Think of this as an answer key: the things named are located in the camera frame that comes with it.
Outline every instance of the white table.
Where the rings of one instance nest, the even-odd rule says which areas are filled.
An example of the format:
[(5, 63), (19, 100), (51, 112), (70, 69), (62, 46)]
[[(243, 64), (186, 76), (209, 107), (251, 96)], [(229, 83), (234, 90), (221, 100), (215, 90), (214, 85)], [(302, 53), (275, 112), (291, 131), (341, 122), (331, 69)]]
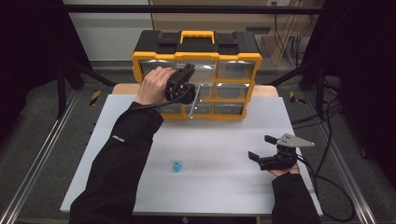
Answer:
[[(69, 212), (70, 204), (85, 189), (93, 159), (118, 116), (134, 98), (135, 95), (108, 95), (62, 211)], [(271, 214), (274, 177), (261, 171), (248, 158), (248, 151), (261, 157), (274, 156), (276, 146), (264, 142), (264, 136), (278, 138), (283, 133), (294, 134), (283, 100), (278, 97), (252, 97), (243, 120), (166, 120), (154, 135), (139, 182), (134, 214), (253, 217)], [(179, 173), (172, 169), (174, 161), (182, 165)], [(299, 165), (322, 215), (308, 172), (303, 164)]]

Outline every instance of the yellow storage organizer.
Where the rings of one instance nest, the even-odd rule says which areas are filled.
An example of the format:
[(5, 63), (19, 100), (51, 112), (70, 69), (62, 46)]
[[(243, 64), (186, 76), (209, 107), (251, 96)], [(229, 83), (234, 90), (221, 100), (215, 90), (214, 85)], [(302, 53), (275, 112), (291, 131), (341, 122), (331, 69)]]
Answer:
[(132, 55), (138, 83), (151, 70), (195, 64), (190, 84), (199, 87), (200, 102), (158, 108), (165, 119), (243, 119), (262, 56), (252, 33), (214, 31), (163, 33), (143, 31)]

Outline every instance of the hand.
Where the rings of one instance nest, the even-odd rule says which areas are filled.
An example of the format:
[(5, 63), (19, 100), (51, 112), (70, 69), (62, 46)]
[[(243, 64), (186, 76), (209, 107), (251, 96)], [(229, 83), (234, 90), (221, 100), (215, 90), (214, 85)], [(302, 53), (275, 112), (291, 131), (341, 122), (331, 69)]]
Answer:
[(158, 104), (165, 98), (165, 87), (169, 77), (175, 73), (172, 68), (157, 67), (143, 79), (135, 102), (141, 105)]
[(298, 175), (300, 173), (300, 168), (298, 167), (297, 162), (291, 167), (290, 169), (286, 170), (269, 170), (268, 171), (270, 174), (273, 174), (274, 176), (278, 177), (280, 175), (283, 175), (287, 172), (290, 172), (292, 175)]

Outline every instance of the black jacket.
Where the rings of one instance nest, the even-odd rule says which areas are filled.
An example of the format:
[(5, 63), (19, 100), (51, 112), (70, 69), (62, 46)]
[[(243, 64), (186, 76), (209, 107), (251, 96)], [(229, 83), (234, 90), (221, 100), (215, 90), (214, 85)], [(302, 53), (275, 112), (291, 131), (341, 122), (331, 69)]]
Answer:
[[(130, 108), (138, 105), (132, 103)], [(71, 204), (69, 223), (130, 223), (152, 137), (162, 123), (156, 110), (127, 110), (118, 118), (92, 163), (86, 189)], [(274, 180), (273, 187), (274, 223), (319, 223), (300, 175), (282, 175)]]

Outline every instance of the gray floor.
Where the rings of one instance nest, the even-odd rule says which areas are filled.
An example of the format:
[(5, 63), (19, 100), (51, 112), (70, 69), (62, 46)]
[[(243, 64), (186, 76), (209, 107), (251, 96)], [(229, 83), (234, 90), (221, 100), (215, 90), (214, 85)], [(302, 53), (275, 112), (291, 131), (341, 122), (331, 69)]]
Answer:
[[(114, 70), (105, 68), (99, 70), (116, 82), (134, 82), (132, 74), (128, 70)], [(286, 70), (263, 71), (258, 74), (257, 83), (266, 83), (286, 73)], [(86, 86), (80, 93), (76, 106), (69, 120), (66, 122), (53, 150), (51, 151), (41, 174), (27, 198), (20, 214), (19, 220), (32, 218), (67, 220), (68, 215), (59, 211), (64, 193), (73, 178), (78, 167), (79, 160), (88, 141), (90, 132), (94, 128), (106, 96), (112, 88), (106, 87), (95, 80), (85, 78)], [(299, 77), (288, 81), (277, 88), (283, 97), (290, 120), (305, 118), (314, 112), (308, 104), (298, 104), (290, 101), (290, 91), (293, 91), (297, 99), (305, 99), (309, 92), (301, 92), (298, 88)], [(96, 105), (90, 105), (92, 95), (100, 90)], [(326, 91), (325, 99), (329, 102), (334, 96)], [(28, 95), (27, 105), (21, 112), (20, 118), (14, 125), (14, 129), (7, 141), (0, 148), (0, 211), (4, 211), (11, 201), (24, 176), (29, 171), (38, 150), (44, 143), (57, 113), (57, 95), (55, 82), (32, 90)], [(337, 114), (331, 119), (333, 140), (339, 146), (342, 156), (356, 178), (365, 200), (369, 204), (378, 223), (396, 223), (396, 192), (384, 177), (375, 161), (363, 159), (360, 147), (349, 128), (346, 118)], [(295, 125), (301, 127), (307, 123)], [(326, 146), (318, 125), (295, 129), (295, 134), (307, 140), (315, 142), (314, 148), (302, 149), (303, 155), (316, 168)], [(321, 175), (326, 176), (342, 186), (332, 159), (327, 157)], [(318, 181), (319, 200), (323, 209), (335, 217), (345, 218), (350, 213), (348, 201), (335, 187), (326, 182)], [(322, 217), (323, 223), (336, 223), (327, 217)], [(263, 218), (262, 223), (270, 223), (268, 217)], [(353, 223), (360, 223), (358, 217)]]

